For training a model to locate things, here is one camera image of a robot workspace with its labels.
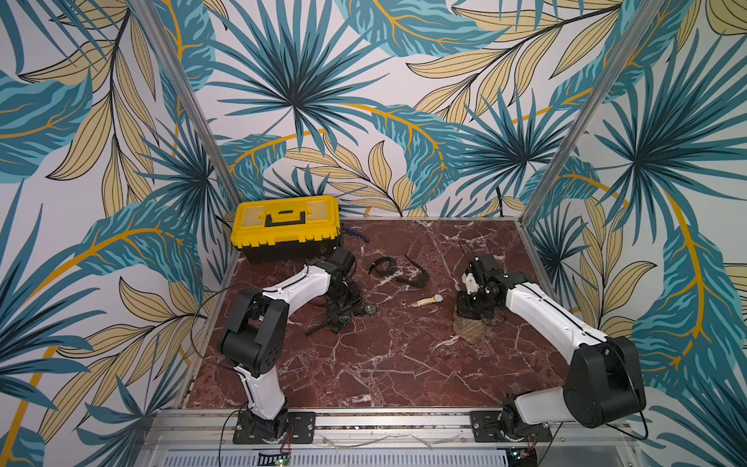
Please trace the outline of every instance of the tropical leaf wallpaper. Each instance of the tropical leaf wallpaper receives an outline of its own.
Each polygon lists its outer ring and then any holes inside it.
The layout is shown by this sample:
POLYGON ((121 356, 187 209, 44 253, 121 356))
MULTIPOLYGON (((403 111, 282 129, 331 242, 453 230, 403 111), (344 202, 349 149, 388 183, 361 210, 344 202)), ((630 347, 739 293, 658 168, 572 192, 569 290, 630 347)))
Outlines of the tropical leaf wallpaper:
MULTIPOLYGON (((156 6, 199 89, 207 7, 156 6)), ((128 466, 214 312, 228 203, 126 1, 0 23, 0 466, 128 466)))
POLYGON ((638 347, 648 464, 745 466, 747 3, 681 4, 677 24, 654 19, 530 229, 564 304, 638 347))

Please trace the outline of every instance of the mounting plate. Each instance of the mounting plate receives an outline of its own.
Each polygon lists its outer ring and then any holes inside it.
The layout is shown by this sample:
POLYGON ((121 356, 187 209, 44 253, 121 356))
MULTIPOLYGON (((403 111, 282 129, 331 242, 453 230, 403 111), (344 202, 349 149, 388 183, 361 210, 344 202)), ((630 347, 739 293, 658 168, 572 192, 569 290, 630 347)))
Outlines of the mounting plate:
MULTIPOLYGON (((475 410, 469 412, 470 425, 475 442, 505 442, 500 432, 500 410, 475 410)), ((537 442, 549 442, 552 439, 550 428, 536 425, 533 433, 537 435, 537 442)))

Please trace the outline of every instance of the cable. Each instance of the cable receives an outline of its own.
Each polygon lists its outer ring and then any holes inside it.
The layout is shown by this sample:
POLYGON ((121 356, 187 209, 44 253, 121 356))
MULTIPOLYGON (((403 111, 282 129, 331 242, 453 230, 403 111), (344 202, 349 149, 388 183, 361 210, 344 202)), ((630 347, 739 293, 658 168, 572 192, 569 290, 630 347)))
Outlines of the cable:
POLYGON ((239 407, 238 409, 234 410, 233 412, 229 413, 229 416, 226 417, 226 421, 223 422, 223 428, 220 429, 220 442, 218 442, 218 467, 223 467, 223 465, 220 463, 220 449, 223 447, 223 432, 226 431, 226 424, 229 422, 231 417, 234 414, 241 414, 241 409, 244 408, 244 406, 249 406, 249 401, 245 402, 244 405, 239 407))
POLYGON ((205 356, 203 356, 203 355, 202 355, 202 354, 201 354, 201 353, 200 353, 200 352, 199 352, 199 351, 197 350, 197 346, 196 346, 196 345, 194 344, 194 336, 192 335, 192 333, 193 333, 193 331, 194 331, 194 322, 195 322, 195 321, 197 320, 197 318, 198 318, 198 316, 197 316, 197 315, 199 314, 199 310, 201 310, 201 309, 202 309, 202 307, 203 307, 203 306, 205 306, 205 305, 206 305, 206 304, 207 304, 207 303, 208 303, 208 302, 209 302, 210 300, 213 300, 213 298, 215 298, 215 297, 216 297, 216 296, 217 296, 218 294, 221 294, 221 293, 223 293, 223 292, 225 292, 225 291, 229 290, 230 288, 234 288, 234 287, 236 287, 237 285, 248 285, 248 286, 250 286, 250 287, 254 287, 254 285, 252 285, 252 284, 249 284, 248 282, 236 282, 235 284, 231 284, 231 285, 229 285, 228 287, 224 287, 224 288, 221 288, 221 289, 220 289, 219 291, 217 291, 217 292, 215 292, 214 294, 212 294, 212 295, 210 296, 210 298, 208 298, 207 300, 205 300, 204 302, 202 302, 202 305, 200 305, 200 306, 199 306, 199 308, 197 309, 197 311, 196 311, 196 312, 194 312, 194 315, 192 315, 192 321, 190 322, 190 326, 189 326, 189 342, 190 342, 190 344, 192 345, 192 350, 194 350, 194 354, 195 354, 195 355, 197 355, 197 356, 198 356, 198 357, 199 357, 199 358, 200 358, 200 359, 201 359, 201 360, 202 360, 203 362, 207 362, 207 363, 209 363, 209 364, 211 364, 211 365, 213 365, 213 366, 217 366, 218 368, 223 368, 223 369, 225 369, 225 370, 230 370, 230 371, 233 371, 234 373, 236 373, 236 374, 238 374, 238 375, 241 375, 241 373, 239 373, 238 371, 236 371, 235 369, 233 369, 233 368, 231 368, 231 367, 228 367, 228 366, 225 366, 225 365, 221 365, 221 364, 219 364, 219 363, 211 362, 210 360, 206 359, 206 358, 205 358, 205 356))
MULTIPOLYGON (((564 310, 561 310, 560 308, 558 308, 557 306, 555 306, 552 302, 547 301, 542 295, 538 294, 534 289, 532 289, 528 285, 525 285, 525 284, 519 284, 519 285, 523 285, 524 288, 526 288, 529 291, 532 291, 532 293, 535 294, 537 297, 539 297, 540 300, 542 300, 543 302, 545 302, 548 305, 550 305, 553 308, 555 308, 558 312, 560 312, 561 315, 565 316, 566 319, 568 319, 570 322, 572 322, 574 326, 576 326, 578 329, 580 329, 584 333, 584 335, 588 335, 589 337, 593 338, 596 341, 599 341, 602 344, 609 344, 608 342, 605 342, 605 341, 599 339, 599 337, 597 337, 596 335, 593 335, 591 333, 587 333, 585 331, 585 329, 582 328, 581 325, 579 325, 579 323, 577 323, 574 319, 572 319, 571 317, 569 317, 565 313, 564 310)), ((613 345, 608 345, 607 348, 610 349, 612 352, 614 352, 615 356, 617 357, 617 360, 620 362, 621 365, 624 366, 625 365, 625 359, 622 357, 622 355, 620 355, 620 352, 618 352, 617 348, 615 346, 613 346, 613 345)), ((630 378, 630 375, 628 374, 627 371, 625 372, 625 376, 627 377, 627 384, 628 384, 628 387, 630 387, 630 392, 632 392, 633 393, 633 397, 636 398, 636 405, 638 407, 641 407, 641 399, 638 396, 638 393, 635 390, 635 386, 633 385, 633 380, 630 378)), ((635 435, 633 435, 631 433, 628 433, 627 431, 621 430, 621 429, 619 429, 619 428, 617 428, 617 427, 615 427, 615 426, 613 426, 613 425, 611 425, 609 423, 605 423, 605 425, 608 426, 608 427, 610 427, 610 428, 613 428, 614 430, 619 431, 620 433, 623 433, 626 436, 629 436, 631 438, 637 439, 639 441, 645 441, 646 439, 648 439, 648 424, 646 423, 646 419, 643 416, 643 410, 638 411, 638 413, 641 415, 641 420, 643 421, 643 430, 645 431, 645 435, 643 437, 641 437, 641 436, 635 436, 635 435)))
POLYGON ((558 436, 558 432, 560 431, 560 428, 562 428, 562 424, 564 424, 564 423, 565 423, 564 421, 560 422, 560 425, 558 425, 558 429, 555 430, 555 434, 550 439, 550 443, 548 444, 548 448, 545 449, 545 452, 543 453, 542 458, 537 462, 537 465, 534 466, 534 467, 539 467, 539 464, 541 464, 542 461, 545 460, 545 458, 548 455, 548 452, 550 451, 550 446, 552 446, 553 445, 553 441, 555 441, 555 436, 558 436))

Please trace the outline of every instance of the wall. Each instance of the wall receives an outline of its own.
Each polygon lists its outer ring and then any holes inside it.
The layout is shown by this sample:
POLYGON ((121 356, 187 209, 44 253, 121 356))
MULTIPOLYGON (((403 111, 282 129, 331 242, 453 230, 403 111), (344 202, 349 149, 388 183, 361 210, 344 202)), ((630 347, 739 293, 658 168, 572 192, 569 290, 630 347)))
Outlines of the wall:
POLYGON ((744 466, 747 4, 683 3, 663 53, 633 57, 642 75, 623 74, 592 119, 532 236, 564 304, 638 347, 649 464, 744 466))
MULTIPOLYGON (((202 2, 157 4, 212 37, 202 2)), ((214 311, 226 201, 124 1, 0 24, 0 466, 126 466, 214 311)))
POLYGON ((219 1, 196 95, 247 200, 454 217, 520 214, 639 3, 219 1))

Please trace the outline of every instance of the black plastic piece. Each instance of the black plastic piece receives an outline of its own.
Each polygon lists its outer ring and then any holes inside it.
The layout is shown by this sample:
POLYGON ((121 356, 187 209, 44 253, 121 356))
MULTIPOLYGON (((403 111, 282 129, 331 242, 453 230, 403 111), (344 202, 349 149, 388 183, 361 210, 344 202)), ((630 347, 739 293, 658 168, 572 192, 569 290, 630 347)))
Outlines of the black plastic piece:
POLYGON ((218 351, 233 366, 241 364, 255 378, 267 373, 280 357, 285 325, 288 322, 288 304, 271 300, 261 291, 247 287, 239 293, 229 313, 223 333, 218 340, 218 351), (259 329, 249 325, 249 319, 259 313, 264 320, 259 329))
POLYGON ((563 399, 574 418, 587 428, 643 410, 646 397, 636 346, 617 337, 576 349, 563 399))
POLYGON ((552 438, 550 428, 542 425, 524 425, 520 430, 512 430, 510 438, 505 437, 505 420, 514 420, 514 416, 507 416, 506 411, 513 410, 512 406, 503 406, 502 410, 475 410, 469 412, 470 425, 475 442, 502 442, 504 439, 509 441, 521 441, 534 433, 537 436, 537 442, 548 442, 552 438))
POLYGON ((425 270, 424 267, 420 266, 418 263, 414 262, 412 258, 405 255, 405 258, 407 258, 408 261, 412 263, 413 266, 415 266, 417 269, 420 270, 420 274, 418 274, 414 279, 406 279, 402 276, 397 276, 394 278, 395 281, 401 282, 403 284, 411 285, 416 288, 423 288, 428 284, 428 281, 430 280, 430 274, 428 274, 428 271, 425 270))
POLYGON ((371 266, 368 268, 369 274, 374 271, 376 271, 381 277, 393 276, 394 273, 397 272, 397 260, 391 256, 382 256, 371 263, 371 266), (379 268, 382 263, 387 263, 387 266, 384 269, 379 268))
MULTIPOLYGON (((290 214, 292 211, 280 211, 278 214, 290 214)), ((265 227, 281 227, 281 226, 296 226, 300 223, 306 223, 306 211, 301 211, 298 220, 288 220, 286 222, 273 222, 272 214, 268 214, 264 217, 265 227)))
POLYGON ((504 272, 489 254, 470 261, 465 273, 472 273, 478 289, 472 294, 457 294, 456 314, 471 320, 495 318, 495 309, 505 308, 508 290, 527 281, 524 274, 504 272))
POLYGON ((249 410, 239 412, 233 442, 235 445, 281 442, 289 431, 288 402, 286 402, 272 420, 265 420, 249 410))

